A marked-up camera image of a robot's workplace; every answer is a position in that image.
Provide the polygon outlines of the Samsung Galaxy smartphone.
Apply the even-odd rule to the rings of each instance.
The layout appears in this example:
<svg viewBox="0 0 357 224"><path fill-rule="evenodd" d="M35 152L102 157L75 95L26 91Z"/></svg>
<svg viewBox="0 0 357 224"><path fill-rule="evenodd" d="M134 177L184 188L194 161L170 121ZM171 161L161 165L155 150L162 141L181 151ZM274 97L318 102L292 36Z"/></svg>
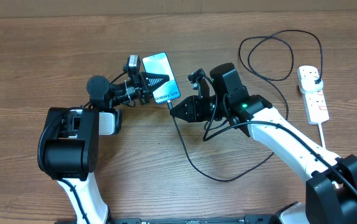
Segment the Samsung Galaxy smartphone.
<svg viewBox="0 0 357 224"><path fill-rule="evenodd" d="M165 52L144 57L142 63L156 103L180 98L180 90Z"/></svg>

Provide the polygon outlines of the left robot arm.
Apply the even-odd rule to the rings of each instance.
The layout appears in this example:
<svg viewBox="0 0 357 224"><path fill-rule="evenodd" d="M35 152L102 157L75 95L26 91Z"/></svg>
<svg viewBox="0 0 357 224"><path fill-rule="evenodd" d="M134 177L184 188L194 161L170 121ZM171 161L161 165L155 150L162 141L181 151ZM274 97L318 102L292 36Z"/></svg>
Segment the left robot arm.
<svg viewBox="0 0 357 224"><path fill-rule="evenodd" d="M139 100L146 104L154 91L170 81L168 75L132 72L129 81L114 84L96 75L86 84L89 102L80 107L52 107L38 143L41 171L64 189L76 213L74 223L113 223L95 178L100 136L119 133L118 105Z"/></svg>

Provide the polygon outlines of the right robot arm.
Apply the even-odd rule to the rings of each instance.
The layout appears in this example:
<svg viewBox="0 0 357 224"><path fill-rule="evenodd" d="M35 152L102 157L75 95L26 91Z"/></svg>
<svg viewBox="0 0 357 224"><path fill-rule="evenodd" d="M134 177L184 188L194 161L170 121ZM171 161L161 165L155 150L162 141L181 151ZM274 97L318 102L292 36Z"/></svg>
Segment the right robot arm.
<svg viewBox="0 0 357 224"><path fill-rule="evenodd" d="M272 103L249 95L232 63L199 69L188 76L198 90L169 108L173 119L189 123L226 118L231 129L267 146L301 179L305 203L292 203L273 215L248 215L246 223L357 223L357 157L342 158L293 127Z"/></svg>

